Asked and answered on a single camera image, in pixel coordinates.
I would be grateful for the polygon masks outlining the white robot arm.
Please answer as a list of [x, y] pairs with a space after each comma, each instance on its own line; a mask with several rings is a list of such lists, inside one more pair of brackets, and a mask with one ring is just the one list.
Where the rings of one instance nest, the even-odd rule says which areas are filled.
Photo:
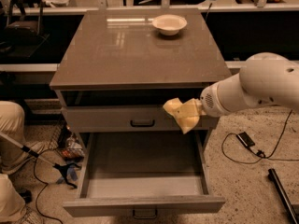
[[205, 88], [188, 106], [191, 116], [220, 117], [279, 105], [299, 111], [299, 64], [274, 53], [249, 57], [239, 72]]

